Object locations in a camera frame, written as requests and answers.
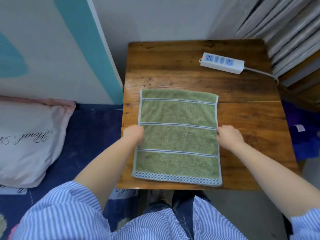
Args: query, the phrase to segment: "pillow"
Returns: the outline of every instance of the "pillow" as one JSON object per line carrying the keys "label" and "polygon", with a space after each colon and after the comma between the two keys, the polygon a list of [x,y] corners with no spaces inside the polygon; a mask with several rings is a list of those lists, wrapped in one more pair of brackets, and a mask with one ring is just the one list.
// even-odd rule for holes
{"label": "pillow", "polygon": [[0,97],[0,184],[33,188],[61,153],[73,101]]}

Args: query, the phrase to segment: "power cord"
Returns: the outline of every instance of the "power cord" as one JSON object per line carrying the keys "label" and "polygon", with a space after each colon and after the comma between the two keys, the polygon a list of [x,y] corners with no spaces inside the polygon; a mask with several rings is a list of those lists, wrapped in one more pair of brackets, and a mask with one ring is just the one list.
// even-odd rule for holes
{"label": "power cord", "polygon": [[257,72],[257,73],[261,73],[261,74],[266,75],[266,76],[270,76],[277,82],[277,85],[279,85],[279,79],[276,76],[274,76],[273,74],[270,74],[270,73],[267,73],[267,72],[262,72],[262,71],[259,71],[259,70],[256,70],[256,69],[252,69],[252,68],[248,68],[248,67],[244,67],[244,70]]}

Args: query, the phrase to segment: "towel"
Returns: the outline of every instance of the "towel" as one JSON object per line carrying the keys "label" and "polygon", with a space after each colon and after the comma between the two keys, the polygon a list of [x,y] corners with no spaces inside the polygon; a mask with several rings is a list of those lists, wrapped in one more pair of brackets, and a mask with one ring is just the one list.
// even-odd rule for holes
{"label": "towel", "polygon": [[141,90],[138,124],[144,127],[145,142],[135,149],[132,176],[222,185],[217,102],[212,93]]}

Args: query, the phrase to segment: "forearm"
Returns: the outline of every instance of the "forearm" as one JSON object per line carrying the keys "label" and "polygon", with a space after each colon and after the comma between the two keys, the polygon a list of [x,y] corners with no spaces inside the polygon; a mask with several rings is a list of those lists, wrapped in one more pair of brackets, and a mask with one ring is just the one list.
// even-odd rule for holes
{"label": "forearm", "polygon": [[297,174],[245,143],[232,152],[289,220],[312,208],[320,208],[320,191]]}
{"label": "forearm", "polygon": [[137,140],[122,137],[100,153],[74,179],[98,198],[103,211]]}

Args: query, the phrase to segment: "person's left hand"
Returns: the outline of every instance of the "person's left hand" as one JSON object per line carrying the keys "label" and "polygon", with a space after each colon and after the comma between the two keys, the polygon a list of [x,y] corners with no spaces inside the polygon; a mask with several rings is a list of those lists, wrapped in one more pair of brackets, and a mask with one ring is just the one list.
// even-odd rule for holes
{"label": "person's left hand", "polygon": [[134,138],[137,140],[137,144],[141,145],[144,142],[144,129],[140,125],[132,125],[123,130],[122,136]]}

